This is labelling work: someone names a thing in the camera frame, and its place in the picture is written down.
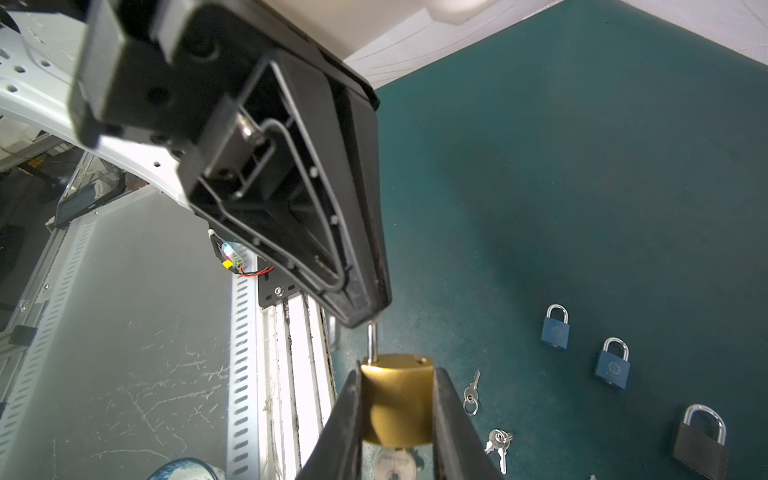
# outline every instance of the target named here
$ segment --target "silver key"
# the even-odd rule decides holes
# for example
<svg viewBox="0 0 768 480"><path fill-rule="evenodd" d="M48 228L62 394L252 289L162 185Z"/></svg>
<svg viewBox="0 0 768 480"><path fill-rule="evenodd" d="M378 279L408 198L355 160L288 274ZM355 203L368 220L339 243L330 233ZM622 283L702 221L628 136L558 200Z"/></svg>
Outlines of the silver key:
<svg viewBox="0 0 768 480"><path fill-rule="evenodd" d="M488 443L485 444L485 453L491 453L495 450L498 452L499 462L498 465L502 470L502 474L507 474L507 449L509 448L509 442L512 440L512 434L507 433L504 430L494 429L488 435Z"/></svg>
<svg viewBox="0 0 768 480"><path fill-rule="evenodd" d="M469 386L464 389L464 411L469 415L477 415L480 408L480 396L478 395L478 382L480 381L480 370L475 372L475 381L470 383ZM475 410L473 412L467 411L467 404L474 405Z"/></svg>

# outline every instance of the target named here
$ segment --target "cable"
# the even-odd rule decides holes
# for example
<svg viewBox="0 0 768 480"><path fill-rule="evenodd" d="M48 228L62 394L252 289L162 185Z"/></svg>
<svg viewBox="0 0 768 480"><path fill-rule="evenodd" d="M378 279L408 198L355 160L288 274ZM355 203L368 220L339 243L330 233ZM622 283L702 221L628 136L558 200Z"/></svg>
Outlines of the cable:
<svg viewBox="0 0 768 480"><path fill-rule="evenodd" d="M275 270L275 267L270 265L267 268L265 268L264 270L261 270L260 272L247 272L246 273L246 272L243 272L243 266L240 265L240 275L242 275L242 276L261 276L261 275L264 275L265 273L271 272L272 270Z"/></svg>

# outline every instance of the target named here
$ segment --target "blue padlock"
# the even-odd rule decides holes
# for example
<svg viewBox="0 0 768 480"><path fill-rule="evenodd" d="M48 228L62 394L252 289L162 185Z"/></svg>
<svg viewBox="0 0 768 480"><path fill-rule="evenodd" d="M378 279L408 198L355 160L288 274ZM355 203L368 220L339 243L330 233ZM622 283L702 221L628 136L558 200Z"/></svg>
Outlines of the blue padlock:
<svg viewBox="0 0 768 480"><path fill-rule="evenodd" d="M608 352L608 346L612 342L621 344L621 348L624 349L623 359ZM594 369L594 375L599 379L603 379L613 386L617 386L620 389L627 388L627 378L629 377L629 347L622 339L618 339L612 336L610 339L605 340L603 343L603 349L600 351L598 357L598 365Z"/></svg>
<svg viewBox="0 0 768 480"><path fill-rule="evenodd" d="M563 321L551 318L552 310L560 309L563 311ZM568 335L571 333L571 326L568 325L568 311L564 306L550 305L547 308L547 318L544 319L544 328L541 329L541 341L547 345L565 350L568 348Z"/></svg>

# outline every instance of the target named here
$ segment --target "brass padlock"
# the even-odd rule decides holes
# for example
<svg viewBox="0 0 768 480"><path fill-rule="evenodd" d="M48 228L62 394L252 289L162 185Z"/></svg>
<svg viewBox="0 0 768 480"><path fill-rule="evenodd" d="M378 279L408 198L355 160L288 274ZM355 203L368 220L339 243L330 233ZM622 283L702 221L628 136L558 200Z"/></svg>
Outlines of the brass padlock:
<svg viewBox="0 0 768 480"><path fill-rule="evenodd" d="M435 367L425 356L379 355L376 324L368 325L368 358L360 366L363 438L393 449L432 442Z"/></svg>

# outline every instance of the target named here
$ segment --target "padlock shackle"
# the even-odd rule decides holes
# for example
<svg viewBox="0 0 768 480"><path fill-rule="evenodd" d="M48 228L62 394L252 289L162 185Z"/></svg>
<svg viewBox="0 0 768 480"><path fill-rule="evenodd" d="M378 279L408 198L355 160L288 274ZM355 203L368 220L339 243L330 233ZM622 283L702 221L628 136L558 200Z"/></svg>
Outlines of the padlock shackle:
<svg viewBox="0 0 768 480"><path fill-rule="evenodd" d="M564 306L558 305L557 303L553 303L552 305L549 306L549 308L547 308L547 318L552 318L552 310L556 308L563 311L563 323L568 325L568 311L565 309Z"/></svg>
<svg viewBox="0 0 768 480"><path fill-rule="evenodd" d="M615 336L612 336L610 339L606 339L606 340L605 340L605 343L603 343L603 350L605 350L605 351L607 352L607 351L608 351L608 346L609 346L610 344L612 344L613 342L616 342L616 343L618 343L619 345L621 345L621 348L622 348L622 349L624 349L624 355L623 355L623 357L624 357L624 361L625 361L625 362L629 362L629 347L628 347L628 346L627 346L627 344L626 344L626 343L624 343L624 341L623 341L622 339L620 339L620 338L617 338L617 337L615 337Z"/></svg>
<svg viewBox="0 0 768 480"><path fill-rule="evenodd" d="M366 342L366 363L372 365L379 361L379 329L376 327L376 321L368 324L368 341Z"/></svg>
<svg viewBox="0 0 768 480"><path fill-rule="evenodd" d="M683 423L690 426L690 420L693 418L695 412L706 412L709 413L714 417L715 420L717 420L717 443L721 445L725 445L725 435L727 433L725 428L725 422L723 421L723 417L717 414L714 410L712 410L710 407L706 405L701 405L699 403L694 403L687 409L685 409L685 415L683 416Z"/></svg>

